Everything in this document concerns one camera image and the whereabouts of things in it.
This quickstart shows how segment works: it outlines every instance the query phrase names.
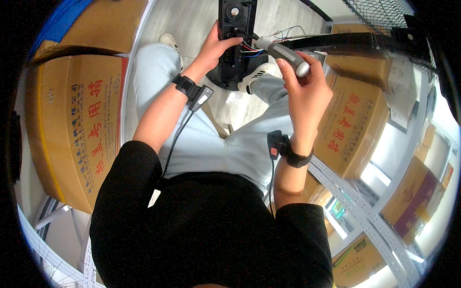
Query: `person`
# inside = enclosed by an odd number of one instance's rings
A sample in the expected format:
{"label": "person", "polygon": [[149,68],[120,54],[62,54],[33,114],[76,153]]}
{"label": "person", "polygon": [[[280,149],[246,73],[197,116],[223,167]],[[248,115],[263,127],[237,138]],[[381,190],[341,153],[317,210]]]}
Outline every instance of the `person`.
{"label": "person", "polygon": [[[332,287],[323,209],[301,197],[307,166],[280,157],[275,217],[262,200],[272,177],[267,133],[282,130],[294,153],[309,155],[332,97],[315,58],[298,52],[311,65],[303,79],[282,59],[276,61],[283,79],[268,63],[245,77],[239,89],[269,107],[226,139],[198,110],[161,178],[173,138],[190,115],[188,98],[172,79],[181,73],[198,83],[241,42],[220,41],[216,22],[183,71],[171,35],[138,51],[140,122],[103,182],[91,219],[92,255],[107,287]],[[159,196],[148,208],[155,190]]]}

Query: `gray floor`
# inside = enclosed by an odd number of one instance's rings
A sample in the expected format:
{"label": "gray floor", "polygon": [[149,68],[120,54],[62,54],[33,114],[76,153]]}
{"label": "gray floor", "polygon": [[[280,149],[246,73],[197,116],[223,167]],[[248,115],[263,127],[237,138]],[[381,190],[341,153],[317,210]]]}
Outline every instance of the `gray floor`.
{"label": "gray floor", "polygon": [[[178,43],[184,65],[188,66],[198,55],[216,19],[218,19],[217,0],[157,0],[140,35],[139,47],[157,42],[163,33],[170,33]],[[258,1],[254,26],[256,34],[272,35],[276,31],[295,25],[302,26],[307,34],[318,34],[325,27],[325,21],[299,0]],[[301,34],[299,28],[292,29],[290,33],[290,35]],[[235,92],[233,100],[228,100],[230,91],[216,87],[206,78],[200,85],[202,84],[215,90],[209,104],[215,120],[224,128],[231,124],[234,129],[238,129],[267,109],[267,105],[256,96]],[[135,101],[131,80],[126,102],[128,117],[125,122],[126,139],[132,138],[138,123]]]}

